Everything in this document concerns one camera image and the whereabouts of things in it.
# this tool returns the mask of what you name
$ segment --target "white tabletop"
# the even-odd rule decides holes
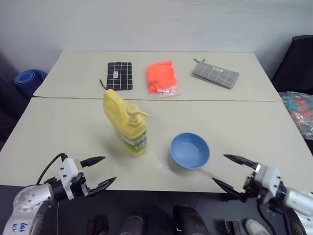
[[[118,142],[101,100],[31,99],[0,152],[0,185],[36,183],[58,153],[107,158],[84,168],[88,183],[117,176],[110,189],[221,192],[211,176],[240,190],[252,169],[223,157],[241,155],[280,168],[286,186],[313,191],[313,157],[282,102],[133,101],[150,114],[149,145],[131,156]],[[171,140],[192,132],[210,147],[208,163],[186,170],[170,157]],[[44,176],[58,177],[60,161]]]
[[[195,78],[194,58],[239,73],[229,90]],[[279,101],[280,96],[253,53],[226,52],[104,52],[63,51],[35,96],[54,98],[102,98],[101,79],[107,83],[108,62],[131,62],[133,90],[118,92],[123,99],[159,99],[148,92],[146,68],[158,61],[172,60],[180,95],[166,100],[244,100]]]

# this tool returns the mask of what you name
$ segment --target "blue object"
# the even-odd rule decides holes
[[[210,150],[200,136],[181,133],[171,143],[171,155],[178,165],[187,169],[198,169],[209,160]]]
[[[31,98],[45,76],[46,73],[40,70],[27,70],[16,76],[15,84],[28,98]]]

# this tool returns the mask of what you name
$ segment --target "black cable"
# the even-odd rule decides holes
[[[268,219],[265,218],[265,216],[263,215],[262,211],[261,211],[261,207],[260,207],[261,203],[257,203],[256,205],[256,208],[258,209],[258,213],[260,214],[260,217],[266,222],[266,224],[269,226],[269,228],[271,229],[272,231],[272,234],[273,235],[276,235],[276,232],[275,232],[275,229],[274,227],[272,226],[272,224],[269,222]]]
[[[60,154],[58,154],[57,156],[55,156],[54,159],[52,159],[52,161],[45,167],[44,171],[43,171],[43,172],[41,173],[41,175],[39,176],[39,179],[38,179],[36,185],[39,185],[39,184],[40,184],[41,179],[43,178],[44,174],[45,174],[46,171],[49,169],[49,167],[50,167],[59,157],[61,157],[61,156],[63,156],[63,155],[64,155],[64,153],[60,153]]]

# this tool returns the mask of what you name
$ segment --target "gray checkered pouch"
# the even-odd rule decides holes
[[[192,73],[228,89],[234,86],[239,76],[238,72],[225,70],[204,62],[199,62]]]

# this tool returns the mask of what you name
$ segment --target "plastic bag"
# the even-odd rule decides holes
[[[155,98],[181,94],[172,61],[154,63],[147,67],[146,73],[149,93]]]
[[[301,135],[308,140],[313,140],[312,96],[299,92],[281,92],[279,94]]]

